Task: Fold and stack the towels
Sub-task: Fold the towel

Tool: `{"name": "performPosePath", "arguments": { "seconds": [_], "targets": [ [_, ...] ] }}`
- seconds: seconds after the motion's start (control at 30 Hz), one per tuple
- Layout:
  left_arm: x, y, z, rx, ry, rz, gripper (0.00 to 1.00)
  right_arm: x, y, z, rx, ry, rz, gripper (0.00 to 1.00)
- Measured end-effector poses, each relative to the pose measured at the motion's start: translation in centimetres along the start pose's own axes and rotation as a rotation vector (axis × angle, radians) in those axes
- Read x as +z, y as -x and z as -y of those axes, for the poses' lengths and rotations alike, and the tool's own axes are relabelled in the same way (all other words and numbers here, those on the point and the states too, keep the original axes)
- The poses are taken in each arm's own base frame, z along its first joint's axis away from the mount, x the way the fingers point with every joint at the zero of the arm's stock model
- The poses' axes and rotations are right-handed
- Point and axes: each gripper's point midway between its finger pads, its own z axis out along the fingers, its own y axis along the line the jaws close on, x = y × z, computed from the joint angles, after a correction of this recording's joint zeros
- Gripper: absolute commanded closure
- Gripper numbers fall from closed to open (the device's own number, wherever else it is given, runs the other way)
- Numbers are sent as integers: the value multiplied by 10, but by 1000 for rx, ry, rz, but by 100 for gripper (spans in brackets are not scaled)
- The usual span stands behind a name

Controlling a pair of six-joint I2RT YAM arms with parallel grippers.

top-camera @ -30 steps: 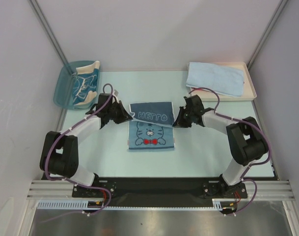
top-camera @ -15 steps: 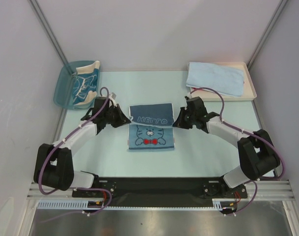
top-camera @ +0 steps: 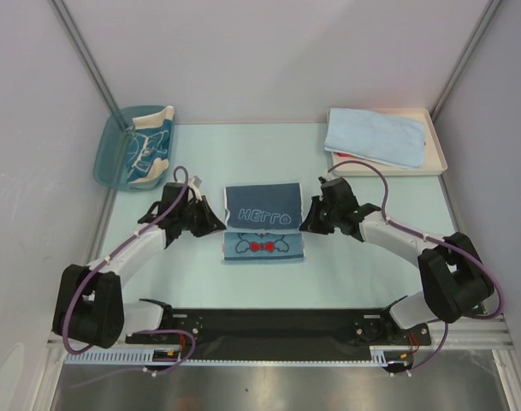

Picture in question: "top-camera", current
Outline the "dark blue cream-edged towel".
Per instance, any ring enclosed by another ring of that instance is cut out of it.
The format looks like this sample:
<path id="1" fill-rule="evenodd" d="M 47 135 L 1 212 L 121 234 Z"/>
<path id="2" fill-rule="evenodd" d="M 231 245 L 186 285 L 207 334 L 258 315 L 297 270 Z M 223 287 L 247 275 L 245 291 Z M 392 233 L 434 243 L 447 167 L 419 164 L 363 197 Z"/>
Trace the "dark blue cream-edged towel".
<path id="1" fill-rule="evenodd" d="M 270 264 L 304 259 L 299 183 L 227 186 L 224 209 L 224 262 Z"/>

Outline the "teal cream cartoon towel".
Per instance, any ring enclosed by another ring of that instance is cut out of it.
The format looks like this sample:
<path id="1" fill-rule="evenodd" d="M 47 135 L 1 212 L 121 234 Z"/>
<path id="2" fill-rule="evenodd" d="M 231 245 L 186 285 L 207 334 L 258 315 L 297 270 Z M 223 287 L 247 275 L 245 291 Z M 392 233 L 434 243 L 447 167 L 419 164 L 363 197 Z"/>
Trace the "teal cream cartoon towel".
<path id="1" fill-rule="evenodd" d="M 155 186 L 169 167 L 175 109 L 133 118 L 126 156 L 126 178 L 132 189 Z"/>

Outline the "light blue towel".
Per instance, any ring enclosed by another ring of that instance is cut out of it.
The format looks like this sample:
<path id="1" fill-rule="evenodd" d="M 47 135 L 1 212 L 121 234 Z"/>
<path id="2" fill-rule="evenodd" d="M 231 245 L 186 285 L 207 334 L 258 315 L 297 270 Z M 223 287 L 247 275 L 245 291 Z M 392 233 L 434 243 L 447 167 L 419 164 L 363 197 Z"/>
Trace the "light blue towel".
<path id="1" fill-rule="evenodd" d="M 324 149 L 379 164 L 418 169 L 424 162 L 425 126 L 372 110 L 332 108 Z"/>

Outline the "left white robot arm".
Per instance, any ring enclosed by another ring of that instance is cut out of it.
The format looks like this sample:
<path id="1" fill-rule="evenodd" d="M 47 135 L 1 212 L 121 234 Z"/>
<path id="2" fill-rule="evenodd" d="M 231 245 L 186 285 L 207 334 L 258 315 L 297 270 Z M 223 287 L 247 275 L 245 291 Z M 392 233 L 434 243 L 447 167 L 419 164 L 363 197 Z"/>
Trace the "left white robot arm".
<path id="1" fill-rule="evenodd" d="M 183 232 L 200 238 L 226 229 L 208 200 L 191 183 L 170 182 L 162 198 L 142 216 L 134 232 L 106 257 L 86 265 L 69 265 L 61 277 L 52 330 L 65 343 L 109 348 L 121 337 L 145 332 L 157 343 L 167 342 L 175 322 L 160 301 L 123 300 L 123 288 L 154 256 Z"/>

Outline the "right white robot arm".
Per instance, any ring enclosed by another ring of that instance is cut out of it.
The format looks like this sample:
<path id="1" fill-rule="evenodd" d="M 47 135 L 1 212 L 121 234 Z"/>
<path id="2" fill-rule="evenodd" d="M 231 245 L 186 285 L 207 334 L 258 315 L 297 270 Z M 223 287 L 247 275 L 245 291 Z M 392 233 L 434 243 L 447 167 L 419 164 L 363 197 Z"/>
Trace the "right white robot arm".
<path id="1" fill-rule="evenodd" d="M 421 323 L 451 324 L 496 291 L 471 239 L 460 232 L 436 236 L 394 221 L 382 206 L 359 204 L 349 183 L 321 177 L 321 193 L 300 225 L 302 232 L 330 235 L 339 230 L 357 241 L 381 247 L 415 266 L 422 290 L 389 306 L 380 323 L 382 338 L 402 343 Z"/>

